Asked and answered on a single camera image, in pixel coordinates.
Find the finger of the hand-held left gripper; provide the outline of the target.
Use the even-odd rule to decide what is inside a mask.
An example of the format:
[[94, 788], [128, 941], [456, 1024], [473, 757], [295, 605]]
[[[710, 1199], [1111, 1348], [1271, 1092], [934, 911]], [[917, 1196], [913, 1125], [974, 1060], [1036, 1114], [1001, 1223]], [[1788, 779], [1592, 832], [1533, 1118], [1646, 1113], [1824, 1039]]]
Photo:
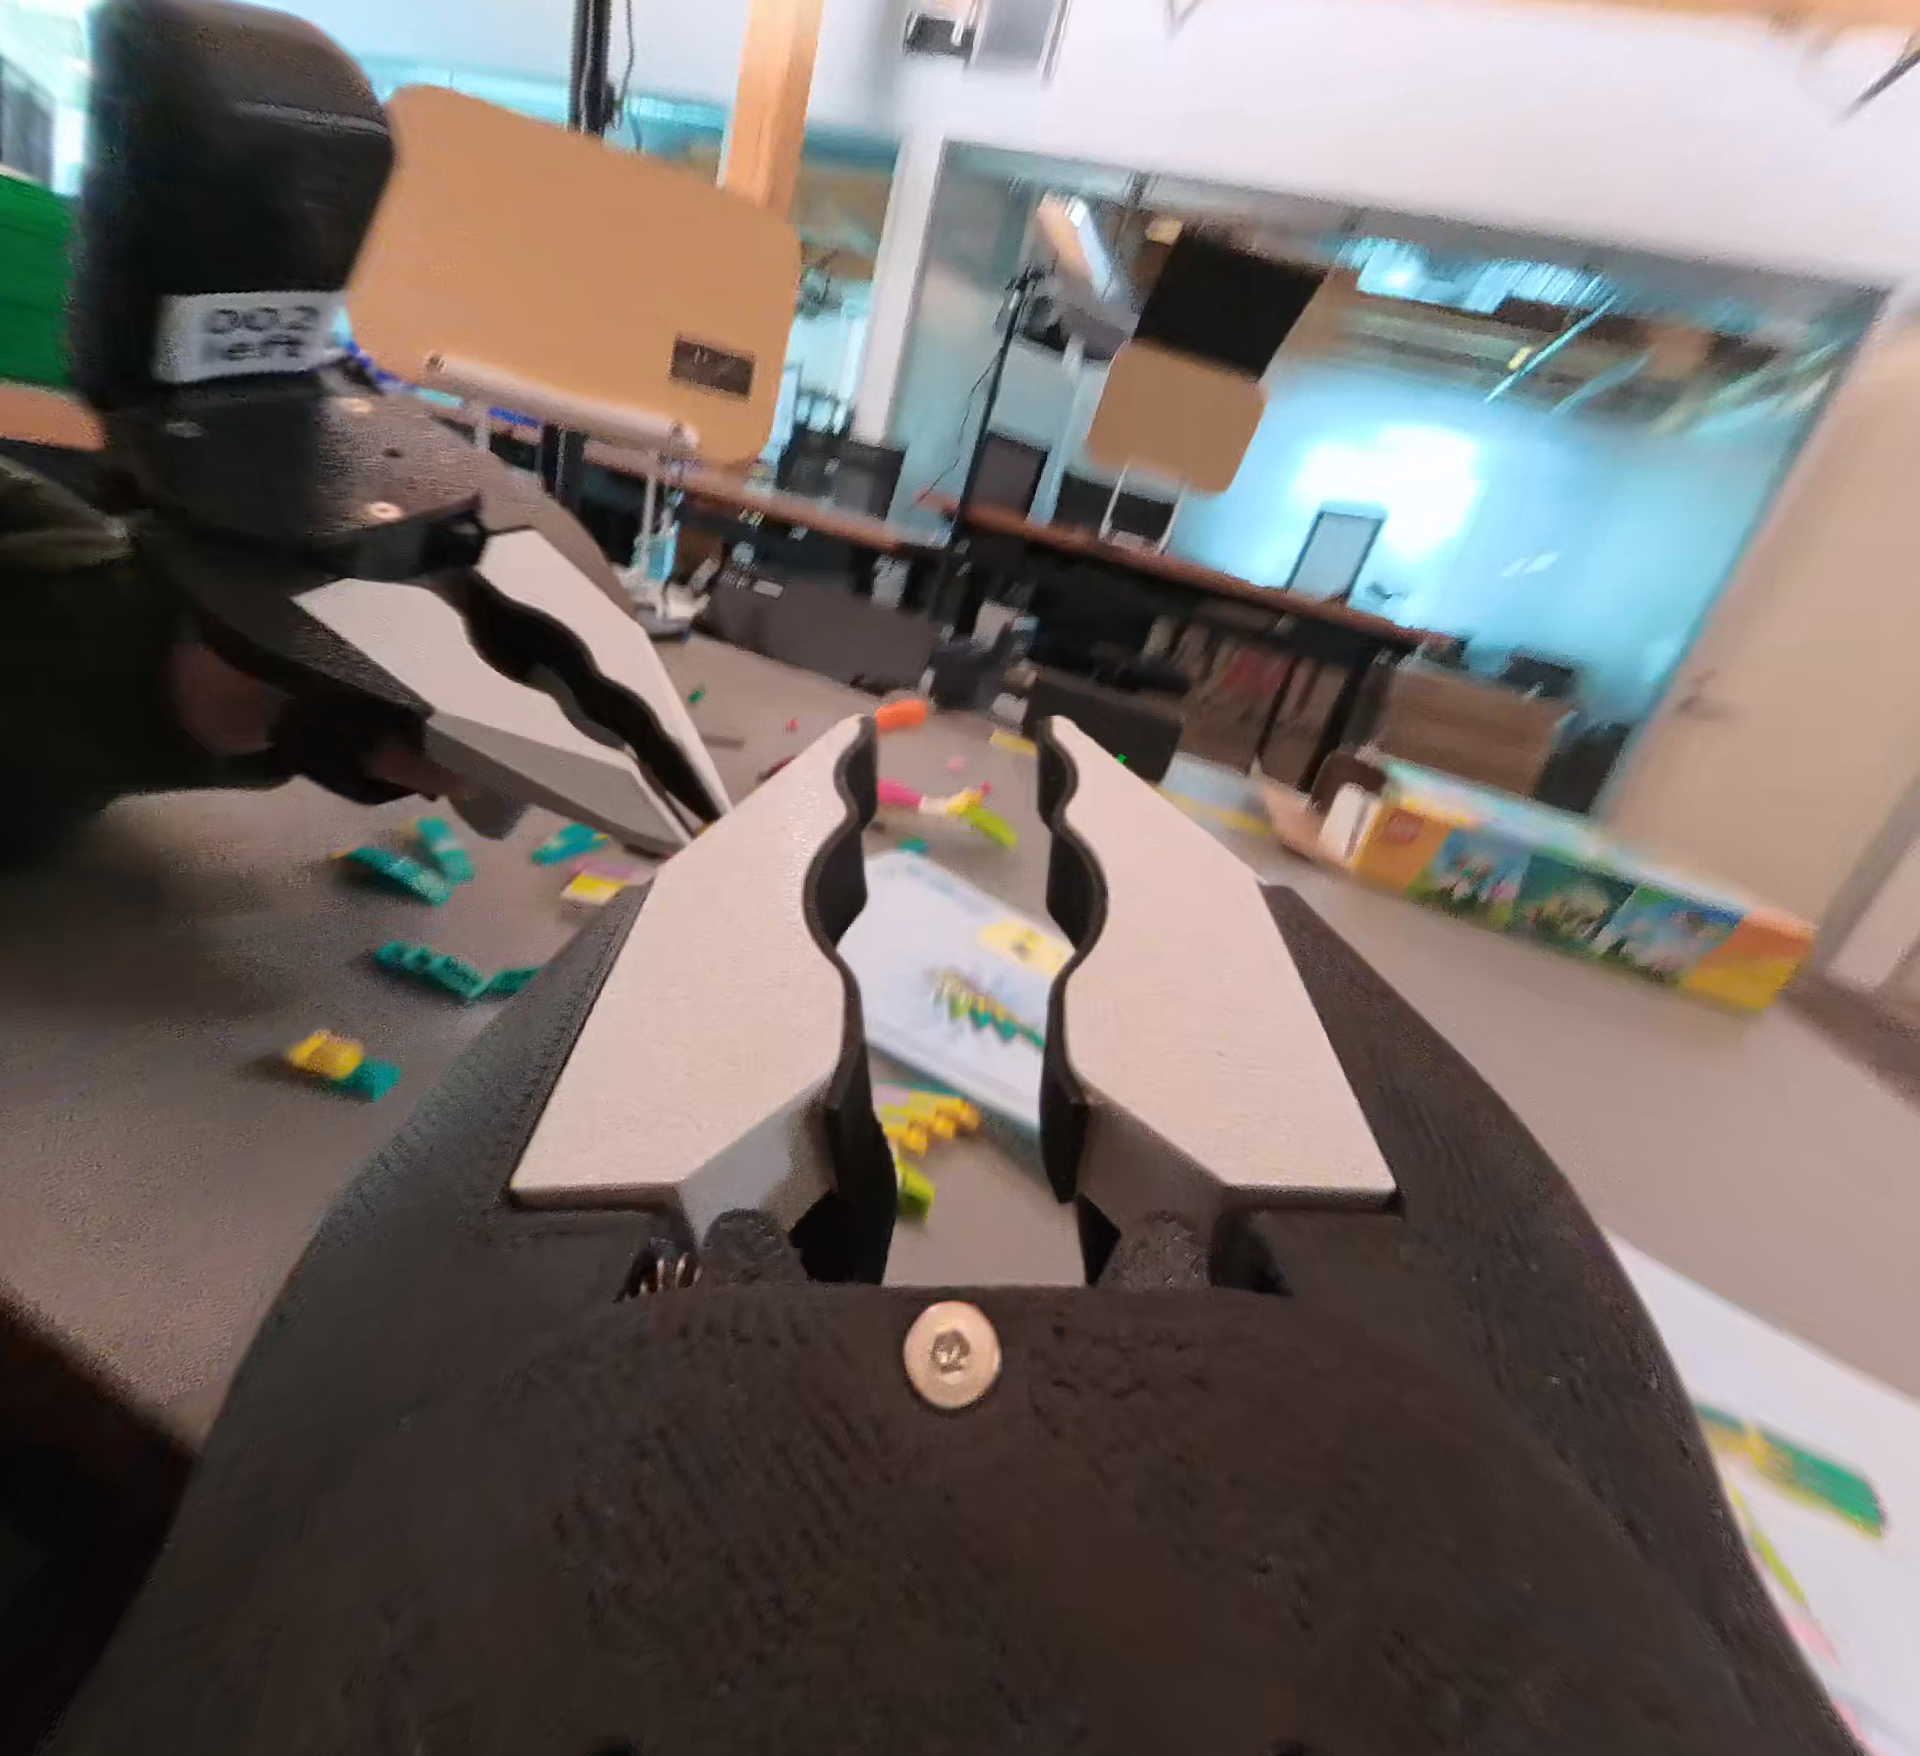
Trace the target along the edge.
[[487, 660], [467, 616], [434, 591], [336, 579], [300, 592], [296, 607], [416, 697], [424, 756], [468, 793], [547, 809], [651, 855], [691, 840], [632, 760], [591, 738], [547, 689]]
[[492, 534], [449, 585], [478, 655], [529, 689], [571, 742], [622, 760], [662, 815], [708, 827], [731, 797], [678, 687], [604, 564], [536, 528]]

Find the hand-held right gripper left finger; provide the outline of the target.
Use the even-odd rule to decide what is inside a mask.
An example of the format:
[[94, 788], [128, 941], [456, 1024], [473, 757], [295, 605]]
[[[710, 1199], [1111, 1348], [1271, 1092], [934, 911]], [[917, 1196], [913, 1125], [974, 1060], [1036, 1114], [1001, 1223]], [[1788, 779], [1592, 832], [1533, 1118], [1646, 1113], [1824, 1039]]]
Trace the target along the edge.
[[879, 1283], [897, 1167], [842, 953], [868, 902], [878, 724], [854, 715], [648, 886], [515, 1164], [532, 1212], [766, 1215], [824, 1281]]

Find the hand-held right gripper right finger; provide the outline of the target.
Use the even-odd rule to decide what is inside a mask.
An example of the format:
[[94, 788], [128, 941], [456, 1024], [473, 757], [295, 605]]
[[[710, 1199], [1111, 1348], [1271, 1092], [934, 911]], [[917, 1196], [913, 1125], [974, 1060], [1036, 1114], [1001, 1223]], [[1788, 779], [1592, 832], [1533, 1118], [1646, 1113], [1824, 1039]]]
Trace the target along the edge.
[[1206, 1281], [1244, 1223], [1377, 1215], [1398, 1184], [1256, 872], [1069, 718], [1036, 730], [1041, 1147], [1090, 1283], [1161, 1217]]

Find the long teal lego piece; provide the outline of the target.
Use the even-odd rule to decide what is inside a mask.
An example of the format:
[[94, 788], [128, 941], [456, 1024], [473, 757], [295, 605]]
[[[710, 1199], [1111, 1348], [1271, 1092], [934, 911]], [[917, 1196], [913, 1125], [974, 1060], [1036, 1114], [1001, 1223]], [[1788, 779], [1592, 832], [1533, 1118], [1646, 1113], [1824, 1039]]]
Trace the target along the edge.
[[434, 945], [392, 940], [371, 952], [371, 963], [388, 973], [459, 1004], [503, 1002], [518, 995], [540, 973], [534, 967], [483, 972]]

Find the multicoloured lego assembly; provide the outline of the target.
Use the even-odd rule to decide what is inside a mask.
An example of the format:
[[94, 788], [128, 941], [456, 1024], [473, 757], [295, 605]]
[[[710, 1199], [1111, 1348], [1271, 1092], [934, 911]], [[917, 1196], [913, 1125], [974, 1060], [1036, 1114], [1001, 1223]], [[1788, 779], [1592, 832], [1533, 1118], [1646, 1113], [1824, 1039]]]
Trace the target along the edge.
[[928, 1157], [939, 1144], [976, 1134], [981, 1109], [966, 1097], [890, 1087], [876, 1103], [876, 1116], [893, 1158], [897, 1217], [924, 1222], [936, 1199]]

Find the yellow and teal lego piece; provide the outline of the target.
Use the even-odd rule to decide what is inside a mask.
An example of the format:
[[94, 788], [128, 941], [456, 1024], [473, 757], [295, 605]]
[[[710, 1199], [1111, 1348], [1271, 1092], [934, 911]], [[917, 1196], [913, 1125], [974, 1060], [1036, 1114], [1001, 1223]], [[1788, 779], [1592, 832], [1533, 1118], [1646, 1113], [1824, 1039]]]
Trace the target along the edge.
[[401, 1070], [389, 1059], [371, 1054], [357, 1039], [328, 1027], [316, 1027], [280, 1054], [280, 1060], [300, 1078], [322, 1087], [328, 1095], [376, 1103], [400, 1085]]

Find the pink and green lego assembly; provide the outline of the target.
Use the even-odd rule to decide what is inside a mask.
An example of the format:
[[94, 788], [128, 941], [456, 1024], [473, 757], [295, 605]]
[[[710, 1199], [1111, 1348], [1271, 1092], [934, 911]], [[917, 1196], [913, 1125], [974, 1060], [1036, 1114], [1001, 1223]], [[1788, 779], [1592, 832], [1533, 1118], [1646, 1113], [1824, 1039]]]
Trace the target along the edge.
[[953, 793], [924, 791], [913, 783], [893, 778], [878, 779], [878, 805], [886, 812], [901, 812], [924, 822], [948, 822], [972, 830], [997, 848], [1013, 850], [1019, 846], [1015, 827], [988, 802], [984, 786], [966, 786]]

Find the colourful lego box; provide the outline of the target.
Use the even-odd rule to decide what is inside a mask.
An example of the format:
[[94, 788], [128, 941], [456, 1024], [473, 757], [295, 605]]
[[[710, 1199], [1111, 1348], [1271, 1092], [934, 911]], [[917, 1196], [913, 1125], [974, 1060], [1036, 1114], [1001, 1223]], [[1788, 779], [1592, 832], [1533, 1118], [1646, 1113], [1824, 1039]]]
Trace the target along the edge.
[[1309, 791], [1267, 779], [1260, 802], [1285, 848], [1335, 874], [1727, 1011], [1764, 1011], [1814, 952], [1784, 906], [1408, 760], [1338, 751]]

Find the person's left hand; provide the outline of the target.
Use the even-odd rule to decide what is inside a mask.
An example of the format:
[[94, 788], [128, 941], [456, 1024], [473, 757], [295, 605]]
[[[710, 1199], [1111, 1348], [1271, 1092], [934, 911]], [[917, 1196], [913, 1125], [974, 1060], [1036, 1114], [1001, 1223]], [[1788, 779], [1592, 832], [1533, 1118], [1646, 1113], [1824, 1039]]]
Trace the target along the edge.
[[397, 793], [451, 800], [470, 791], [456, 772], [395, 733], [366, 738], [350, 756], [350, 735], [316, 731], [291, 691], [237, 667], [199, 638], [171, 644], [165, 678], [179, 727], [221, 760], [273, 757], [364, 803]]

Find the closed instruction booklet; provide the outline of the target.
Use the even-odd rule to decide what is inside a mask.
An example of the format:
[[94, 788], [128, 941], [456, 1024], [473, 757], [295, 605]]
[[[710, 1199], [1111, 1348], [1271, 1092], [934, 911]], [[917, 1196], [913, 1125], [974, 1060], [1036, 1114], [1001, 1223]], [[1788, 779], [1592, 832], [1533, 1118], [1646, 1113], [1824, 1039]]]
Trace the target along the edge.
[[872, 1047], [1041, 1144], [1048, 1002], [1073, 947], [929, 856], [866, 861], [866, 905], [837, 945]]

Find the tan rounded panel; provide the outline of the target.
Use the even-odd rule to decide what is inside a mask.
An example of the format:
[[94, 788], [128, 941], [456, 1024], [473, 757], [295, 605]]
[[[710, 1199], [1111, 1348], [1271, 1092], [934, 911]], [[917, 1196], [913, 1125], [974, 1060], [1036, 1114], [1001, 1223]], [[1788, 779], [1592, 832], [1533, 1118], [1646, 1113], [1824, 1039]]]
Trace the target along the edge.
[[797, 232], [690, 169], [451, 88], [385, 105], [394, 169], [348, 288], [376, 366], [710, 466], [771, 442]]
[[1085, 458], [1192, 495], [1223, 495], [1264, 414], [1260, 376], [1140, 339], [1111, 363], [1085, 436]]

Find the long wooden desk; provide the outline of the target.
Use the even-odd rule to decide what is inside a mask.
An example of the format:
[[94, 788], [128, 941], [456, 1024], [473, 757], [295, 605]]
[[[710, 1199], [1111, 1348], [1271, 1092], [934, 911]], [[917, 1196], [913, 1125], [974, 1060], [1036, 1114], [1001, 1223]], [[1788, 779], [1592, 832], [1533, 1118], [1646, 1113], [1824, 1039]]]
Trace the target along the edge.
[[956, 534], [936, 540], [881, 517], [604, 439], [590, 439], [588, 470], [590, 495], [605, 495], [611, 506], [642, 511], [640, 485], [654, 480], [662, 489], [690, 497], [699, 511], [728, 520], [734, 538], [746, 538], [751, 530], [772, 521], [800, 528], [849, 544], [870, 559], [905, 564], [922, 591], [931, 586], [939, 564], [962, 564], [976, 577], [1003, 579], [1039, 577], [1043, 569], [1087, 569], [1125, 579], [1161, 603], [1167, 616], [1184, 607], [1224, 603], [1315, 627], [1322, 637], [1298, 638], [1298, 644], [1325, 648], [1333, 663], [1345, 663], [1352, 655], [1361, 663], [1382, 653], [1403, 657], [1448, 638], [1443, 630], [1375, 616], [1294, 588], [1250, 583], [1172, 554], [1134, 550], [991, 503], [958, 506], [955, 497], [939, 495], [936, 509], [955, 521]]

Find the open instruction booklet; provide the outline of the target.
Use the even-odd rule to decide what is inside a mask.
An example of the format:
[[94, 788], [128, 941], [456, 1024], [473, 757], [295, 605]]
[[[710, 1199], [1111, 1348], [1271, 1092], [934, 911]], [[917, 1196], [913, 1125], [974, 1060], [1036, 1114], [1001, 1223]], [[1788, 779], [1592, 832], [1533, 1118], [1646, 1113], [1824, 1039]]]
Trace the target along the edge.
[[1865, 1751], [1918, 1749], [1918, 1406], [1609, 1239], [1789, 1635]]

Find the wooden post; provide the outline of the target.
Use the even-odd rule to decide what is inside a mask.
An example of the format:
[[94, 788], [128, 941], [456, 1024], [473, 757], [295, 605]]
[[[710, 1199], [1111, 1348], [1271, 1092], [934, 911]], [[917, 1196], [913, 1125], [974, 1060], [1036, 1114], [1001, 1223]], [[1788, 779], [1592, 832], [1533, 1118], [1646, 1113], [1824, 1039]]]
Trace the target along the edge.
[[788, 220], [828, 0], [749, 0], [721, 185]]

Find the wall air vent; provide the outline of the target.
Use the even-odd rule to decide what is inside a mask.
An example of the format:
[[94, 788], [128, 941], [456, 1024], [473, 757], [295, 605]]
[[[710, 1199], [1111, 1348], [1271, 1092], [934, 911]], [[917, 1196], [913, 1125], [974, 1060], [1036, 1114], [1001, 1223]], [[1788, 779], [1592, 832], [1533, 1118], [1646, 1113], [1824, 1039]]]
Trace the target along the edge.
[[976, 0], [966, 62], [1043, 80], [1059, 56], [1071, 0]]

